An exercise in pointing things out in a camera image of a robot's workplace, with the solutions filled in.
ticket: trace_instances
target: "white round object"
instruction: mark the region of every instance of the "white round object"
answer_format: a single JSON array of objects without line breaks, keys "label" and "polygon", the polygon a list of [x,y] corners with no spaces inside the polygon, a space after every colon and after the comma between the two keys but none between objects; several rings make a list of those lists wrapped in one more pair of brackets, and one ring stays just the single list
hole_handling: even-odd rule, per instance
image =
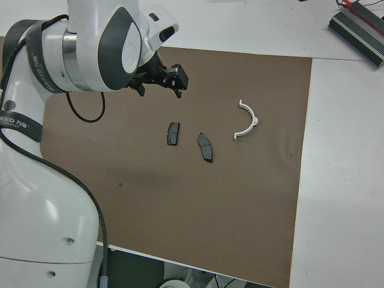
[{"label": "white round object", "polygon": [[180,280],[170,280],[165,282],[160,288],[191,288],[186,282]]}]

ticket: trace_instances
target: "silver metal ring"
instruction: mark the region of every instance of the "silver metal ring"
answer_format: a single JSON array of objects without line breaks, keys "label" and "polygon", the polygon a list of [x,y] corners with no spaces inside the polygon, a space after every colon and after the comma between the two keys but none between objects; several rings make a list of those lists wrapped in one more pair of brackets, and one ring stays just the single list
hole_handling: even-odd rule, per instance
[{"label": "silver metal ring", "polygon": [[79,67],[76,55],[76,40],[77,34],[68,32],[65,30],[62,39],[62,57],[64,59],[65,69],[67,69],[68,75],[80,90],[93,91],[85,82],[82,72]]}]

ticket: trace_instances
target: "cable connector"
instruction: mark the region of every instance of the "cable connector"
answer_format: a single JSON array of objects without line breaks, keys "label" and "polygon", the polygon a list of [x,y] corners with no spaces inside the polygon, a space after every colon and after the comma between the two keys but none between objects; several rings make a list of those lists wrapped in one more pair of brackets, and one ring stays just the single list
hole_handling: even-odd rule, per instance
[{"label": "cable connector", "polygon": [[101,276],[100,277],[99,288],[108,288],[108,276]]}]

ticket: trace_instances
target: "brown mat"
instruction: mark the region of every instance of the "brown mat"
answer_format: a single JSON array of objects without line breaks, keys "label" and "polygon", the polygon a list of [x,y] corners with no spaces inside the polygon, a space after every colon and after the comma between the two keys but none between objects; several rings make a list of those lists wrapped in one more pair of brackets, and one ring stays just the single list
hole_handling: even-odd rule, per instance
[{"label": "brown mat", "polygon": [[[106,94],[96,124],[64,95],[47,103],[42,152],[80,178],[104,211],[113,245],[274,287],[288,287],[311,59],[162,48],[190,77],[178,100],[146,87]],[[239,100],[252,107],[250,125]],[[100,96],[74,94],[81,115]],[[167,146],[180,122],[178,146]],[[214,162],[202,158],[204,132]]]}]

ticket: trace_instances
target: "black strap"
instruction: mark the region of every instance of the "black strap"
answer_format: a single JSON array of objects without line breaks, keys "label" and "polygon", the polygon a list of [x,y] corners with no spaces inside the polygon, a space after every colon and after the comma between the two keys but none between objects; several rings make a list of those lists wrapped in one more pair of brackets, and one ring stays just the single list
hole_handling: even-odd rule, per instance
[{"label": "black strap", "polygon": [[11,29],[7,32],[4,44],[2,48],[2,70],[5,71],[5,66],[8,63],[13,49],[17,46],[19,43],[22,35],[24,32],[31,27],[33,24],[37,23],[38,20],[21,20],[15,23]]},{"label": "black strap", "polygon": [[51,93],[63,93],[49,76],[43,56],[43,21],[36,23],[26,35],[29,66],[40,84]]},{"label": "black strap", "polygon": [[33,119],[12,111],[0,111],[0,128],[16,130],[36,142],[41,142],[43,126]]}]

